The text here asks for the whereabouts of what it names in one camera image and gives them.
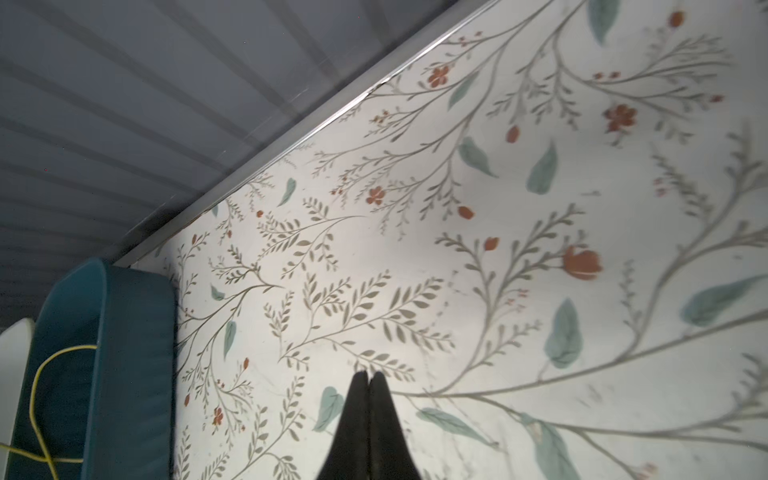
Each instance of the orange flower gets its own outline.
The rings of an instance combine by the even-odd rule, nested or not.
[[[485,239],[483,248],[485,248],[486,252],[489,252],[491,250],[496,250],[496,247],[498,247],[498,237],[488,237],[487,239]]]
[[[603,112],[603,116],[608,120],[607,131],[619,131],[623,130],[622,127],[631,127],[634,125],[634,115],[637,110],[629,108],[626,104],[617,105],[616,108],[608,108]]]
[[[685,12],[682,12],[681,10],[672,12],[669,20],[670,27],[677,28],[681,26],[683,24],[683,20],[685,20]]]
[[[366,198],[366,202],[368,202],[368,204],[372,204],[374,202],[376,202],[376,205],[382,204],[385,191],[382,190],[381,187],[372,188],[368,193],[371,194],[370,197]]]
[[[224,414],[221,412],[221,408],[216,407],[214,409],[214,425],[221,425],[222,420],[224,420]]]
[[[473,212],[472,209],[470,209],[469,207],[463,207],[462,206],[462,207],[458,208],[458,215],[461,218],[465,218],[467,220],[471,220],[472,217],[475,216],[475,212]]]
[[[519,137],[520,137],[520,128],[518,128],[517,125],[510,128],[509,131],[507,132],[507,142],[511,144],[515,143]]]
[[[432,86],[432,88],[437,88],[440,85],[445,85],[448,81],[448,70],[450,70],[448,65],[445,67],[437,67],[432,70],[432,75],[427,79],[430,86]]]
[[[563,255],[563,270],[579,280],[594,280],[603,271],[600,266],[600,256],[592,250],[585,250],[574,255],[575,247],[571,245]]]

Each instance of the teal fabric bin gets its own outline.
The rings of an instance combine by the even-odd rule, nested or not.
[[[175,298],[154,273],[90,259],[53,287],[35,325],[13,446],[42,454],[29,422],[29,394],[40,364],[68,346],[98,349],[46,366],[35,417],[61,480],[170,478]],[[48,480],[45,463],[11,454],[7,480]]]

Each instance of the teal leaf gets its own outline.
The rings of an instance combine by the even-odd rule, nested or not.
[[[280,201],[280,205],[284,205],[288,200],[290,200],[290,196],[293,195],[293,191],[295,189],[296,181],[293,178],[289,178],[288,184],[286,185],[286,193],[283,194],[283,199]]]
[[[210,295],[214,298],[214,300],[224,300],[224,294],[219,290],[216,290],[216,287],[213,285],[210,286]]]
[[[416,413],[416,416],[421,420],[434,423],[448,433],[464,435],[470,439],[475,439],[478,442],[493,446],[487,440],[482,438],[475,430],[473,430],[472,427],[464,423],[461,419],[457,419],[450,413],[445,413],[442,410],[426,408],[419,410]]]
[[[320,398],[320,411],[317,413],[317,423],[313,429],[315,432],[322,432],[329,423],[341,414],[344,409],[344,396],[336,391],[332,386],[327,386],[323,390],[323,396]]]
[[[620,0],[588,0],[587,14],[589,15],[589,28],[592,29],[594,39],[600,45],[605,42],[605,35],[616,22],[619,15]]]
[[[536,162],[525,182],[525,188],[532,194],[544,195],[552,186],[554,174],[558,172],[558,151],[554,148],[554,142],[549,143],[544,156]]]
[[[521,414],[520,419],[533,439],[536,463],[544,477],[547,480],[581,480],[558,430],[526,413]]]
[[[544,351],[552,365],[564,369],[576,361],[583,346],[578,313],[571,299],[567,298],[554,315],[552,333],[544,344]]]
[[[237,333],[237,324],[234,320],[227,322],[227,327],[224,329],[224,359],[227,359],[227,352],[232,348],[232,343],[235,341],[235,333]]]
[[[458,103],[459,100],[464,98],[464,96],[467,95],[467,92],[472,87],[472,84],[475,83],[475,79],[480,74],[479,71],[476,71],[475,73],[467,75],[467,77],[462,81],[462,83],[456,87],[456,89],[453,91],[453,94],[451,95],[451,98],[448,100],[448,109],[450,110],[453,105]]]
[[[680,311],[685,323],[695,326],[709,326],[717,317],[738,299],[746,295],[755,283],[765,275],[752,276],[738,282],[712,286],[692,296]]]
[[[458,146],[458,154],[465,164],[476,170],[480,170],[486,175],[498,178],[491,172],[491,168],[488,166],[488,155],[480,150],[480,147],[475,145],[475,141],[472,140],[472,137],[464,137],[464,140],[462,140]]]

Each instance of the yellow cable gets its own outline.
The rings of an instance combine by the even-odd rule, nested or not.
[[[32,381],[32,390],[31,390],[31,393],[29,394],[29,422],[32,424],[32,429],[35,430],[35,436],[38,438],[38,444],[40,444],[40,449],[43,451],[43,455],[36,455],[34,453],[27,452],[26,450],[17,449],[16,447],[11,447],[10,445],[6,445],[5,443],[0,443],[0,447],[6,450],[9,450],[11,453],[15,453],[16,455],[21,455],[31,460],[35,460],[36,462],[47,463],[48,468],[51,470],[51,476],[53,477],[53,480],[59,480],[58,473],[56,472],[56,465],[54,465],[54,462],[82,463],[83,459],[51,457],[50,452],[48,452],[48,447],[45,444],[45,440],[43,439],[43,435],[42,433],[40,433],[40,428],[38,427],[38,423],[35,420],[35,397],[38,391],[38,381],[40,380],[40,374],[42,373],[45,366],[48,365],[48,363],[51,362],[57,356],[63,353],[74,352],[76,350],[96,350],[96,345],[77,345],[77,346],[70,346],[68,348],[59,350],[58,352],[49,356],[47,359],[45,359],[43,363],[40,364],[40,366],[38,367],[38,371],[35,373],[35,379]]]

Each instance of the floral wallpaper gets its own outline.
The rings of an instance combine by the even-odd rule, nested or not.
[[[314,478],[360,369],[425,480],[765,478],[765,9],[492,2],[137,262],[174,478]]]

